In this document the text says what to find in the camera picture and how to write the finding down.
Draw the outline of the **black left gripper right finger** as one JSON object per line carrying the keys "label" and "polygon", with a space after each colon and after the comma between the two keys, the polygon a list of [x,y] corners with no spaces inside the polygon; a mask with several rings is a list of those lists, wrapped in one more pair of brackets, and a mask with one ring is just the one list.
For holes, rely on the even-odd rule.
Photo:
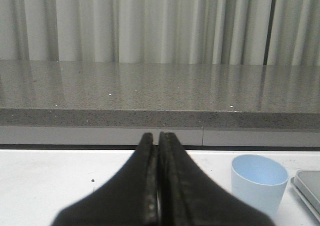
{"label": "black left gripper right finger", "polygon": [[162,225],[273,225],[210,179],[174,133],[160,133],[158,185]]}

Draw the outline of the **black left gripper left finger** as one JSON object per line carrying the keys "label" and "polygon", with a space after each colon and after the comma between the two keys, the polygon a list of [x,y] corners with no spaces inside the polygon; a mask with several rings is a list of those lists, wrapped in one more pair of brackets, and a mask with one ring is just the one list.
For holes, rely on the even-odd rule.
{"label": "black left gripper left finger", "polygon": [[53,225],[157,225],[158,149],[143,134],[132,156],[103,186],[66,207]]}

